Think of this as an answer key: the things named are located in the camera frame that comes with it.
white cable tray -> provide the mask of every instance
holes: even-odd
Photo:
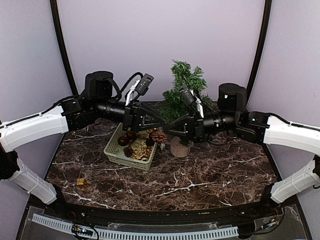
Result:
[[[70,221],[61,221],[48,216],[33,214],[32,222],[66,234],[73,234],[71,232],[73,224]],[[112,231],[100,228],[95,228],[95,230],[98,232],[100,240],[216,240],[239,236],[238,227],[236,226],[207,231],[179,233],[125,232]],[[81,233],[78,233],[78,235],[87,237],[89,239],[97,239],[97,234],[95,232],[91,237]]]

wooden stump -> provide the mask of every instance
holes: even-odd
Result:
[[[170,147],[171,153],[178,158],[184,158],[188,156],[190,153],[190,146],[183,146],[180,143],[180,138],[175,136],[171,140],[171,147]]]

black frame pole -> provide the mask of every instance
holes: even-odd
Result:
[[[69,82],[72,94],[79,95],[78,90],[77,90],[77,86],[76,86],[76,82],[75,82],[74,76],[72,74],[72,70],[71,70],[71,66],[70,66],[70,62],[69,62],[69,58],[68,58],[68,54],[67,54],[67,49],[66,49],[66,45],[65,45],[65,40],[64,40],[63,33],[62,33],[57,0],[50,0],[50,5],[51,5],[51,13],[52,13],[52,18],[53,18],[56,39],[58,41],[58,45],[59,45],[60,54],[61,54],[64,70],[66,73],[66,77],[68,78],[68,82]]]
[[[260,35],[259,35],[259,41],[258,41],[258,45],[256,47],[255,57],[254,57],[249,81],[246,86],[246,90],[247,90],[246,99],[247,100],[249,100],[250,95],[252,93],[252,90],[254,88],[254,84],[255,84],[256,77],[257,77],[262,53],[264,50],[266,36],[267,36],[267,30],[268,30],[268,24],[269,24],[269,18],[270,18],[270,12],[271,12],[271,5],[272,5],[272,0],[265,0],[261,30],[260,30]]]

pine cone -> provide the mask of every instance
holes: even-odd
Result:
[[[150,133],[149,137],[159,144],[165,144],[168,139],[168,136],[162,131],[153,131]]]
[[[133,154],[134,154],[134,150],[132,149],[132,147],[128,146],[128,147],[125,147],[123,149],[123,152],[124,152],[124,155],[127,157],[127,158],[130,158]]]
[[[145,140],[145,145],[147,145],[148,147],[153,147],[155,145],[155,142],[151,138],[148,138],[147,140]]]

brown nut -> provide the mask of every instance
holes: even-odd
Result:
[[[128,131],[126,133],[126,137],[129,139],[129,140],[133,140],[137,137],[137,134],[134,132],[134,131]]]
[[[126,138],[125,136],[121,136],[118,138],[118,144],[120,146],[124,147],[124,146],[128,145],[128,143],[129,143],[129,139]]]

